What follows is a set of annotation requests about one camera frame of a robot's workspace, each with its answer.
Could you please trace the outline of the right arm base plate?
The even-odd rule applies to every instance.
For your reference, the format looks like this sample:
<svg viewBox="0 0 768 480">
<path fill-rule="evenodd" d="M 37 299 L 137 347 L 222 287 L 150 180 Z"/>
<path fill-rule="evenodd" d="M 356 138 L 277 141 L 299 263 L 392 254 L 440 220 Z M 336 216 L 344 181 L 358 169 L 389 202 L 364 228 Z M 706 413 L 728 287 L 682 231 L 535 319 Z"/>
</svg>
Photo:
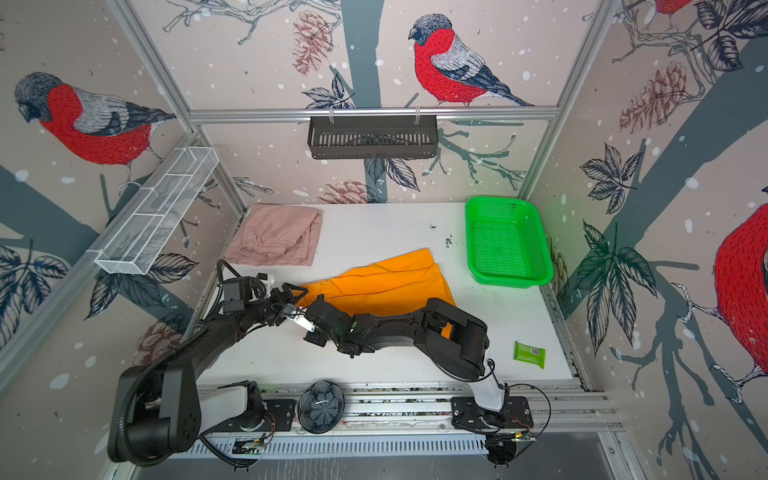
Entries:
<svg viewBox="0 0 768 480">
<path fill-rule="evenodd" d="M 456 429 L 476 434 L 530 430 L 534 426 L 528 399 L 523 396 L 507 396 L 498 412 L 479 407 L 473 397 L 453 397 L 451 414 Z"/>
</svg>

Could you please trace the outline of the pink shorts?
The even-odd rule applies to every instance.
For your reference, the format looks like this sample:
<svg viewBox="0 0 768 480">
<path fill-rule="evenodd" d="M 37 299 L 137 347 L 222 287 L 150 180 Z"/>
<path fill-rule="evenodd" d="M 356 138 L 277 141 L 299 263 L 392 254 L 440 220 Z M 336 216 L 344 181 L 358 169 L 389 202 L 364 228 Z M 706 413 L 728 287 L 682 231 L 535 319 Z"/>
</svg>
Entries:
<svg viewBox="0 0 768 480">
<path fill-rule="evenodd" d="M 317 208 L 256 205 L 242 222 L 223 258 L 248 266 L 311 266 L 323 212 Z"/>
</svg>

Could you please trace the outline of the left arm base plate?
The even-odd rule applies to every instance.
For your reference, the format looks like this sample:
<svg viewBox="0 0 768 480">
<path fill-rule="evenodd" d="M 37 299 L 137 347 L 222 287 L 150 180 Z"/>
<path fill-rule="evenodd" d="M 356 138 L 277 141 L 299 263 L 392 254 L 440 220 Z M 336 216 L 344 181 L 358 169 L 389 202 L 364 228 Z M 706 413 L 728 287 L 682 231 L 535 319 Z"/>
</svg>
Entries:
<svg viewBox="0 0 768 480">
<path fill-rule="evenodd" d="M 288 432 L 292 428 L 296 401 L 267 399 L 256 410 L 250 410 L 217 425 L 214 433 Z"/>
</svg>

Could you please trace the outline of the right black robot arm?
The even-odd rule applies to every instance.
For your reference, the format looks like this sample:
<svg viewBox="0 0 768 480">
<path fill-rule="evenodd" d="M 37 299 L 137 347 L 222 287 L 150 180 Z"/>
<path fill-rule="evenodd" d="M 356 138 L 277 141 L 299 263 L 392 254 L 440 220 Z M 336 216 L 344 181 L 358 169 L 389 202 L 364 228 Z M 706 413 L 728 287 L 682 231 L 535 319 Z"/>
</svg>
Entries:
<svg viewBox="0 0 768 480">
<path fill-rule="evenodd" d="M 394 316 L 349 315 L 318 297 L 305 310 L 311 324 L 304 340 L 323 347 L 332 341 L 350 358 L 384 348 L 414 347 L 443 374 L 469 385 L 470 397 L 452 399 L 452 425 L 475 434 L 526 429 L 529 418 L 517 411 L 486 357 L 488 327 L 479 318 L 444 300 L 431 298 L 414 312 Z"/>
</svg>

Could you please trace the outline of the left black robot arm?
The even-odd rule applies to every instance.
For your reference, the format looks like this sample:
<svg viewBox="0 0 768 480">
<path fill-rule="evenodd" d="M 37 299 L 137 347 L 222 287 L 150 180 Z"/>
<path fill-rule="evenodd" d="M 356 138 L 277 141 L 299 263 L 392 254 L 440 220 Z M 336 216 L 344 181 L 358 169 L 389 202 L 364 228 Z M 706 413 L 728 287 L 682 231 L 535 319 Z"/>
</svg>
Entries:
<svg viewBox="0 0 768 480">
<path fill-rule="evenodd" d="M 225 350 L 258 329 L 280 325 L 308 293 L 289 283 L 269 289 L 266 279 L 220 281 L 213 306 L 185 340 L 121 374 L 107 446 L 112 461 L 154 466 L 236 421 L 266 437 L 290 430 L 295 402 L 263 400 L 254 381 L 225 385 L 207 399 L 198 394 L 198 378 Z"/>
</svg>

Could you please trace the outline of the orange shorts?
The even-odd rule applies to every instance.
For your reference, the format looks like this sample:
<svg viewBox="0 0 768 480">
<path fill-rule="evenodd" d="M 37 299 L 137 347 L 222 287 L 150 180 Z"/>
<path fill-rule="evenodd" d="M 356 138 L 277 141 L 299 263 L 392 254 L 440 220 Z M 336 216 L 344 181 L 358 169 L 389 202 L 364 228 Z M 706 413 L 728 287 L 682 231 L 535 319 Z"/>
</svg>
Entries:
<svg viewBox="0 0 768 480">
<path fill-rule="evenodd" d="M 421 249 L 367 266 L 353 268 L 337 277 L 304 286 L 300 302 L 308 307 L 317 297 L 353 316 L 398 316 L 424 308 L 431 298 L 455 304 L 448 283 L 428 249 Z"/>
</svg>

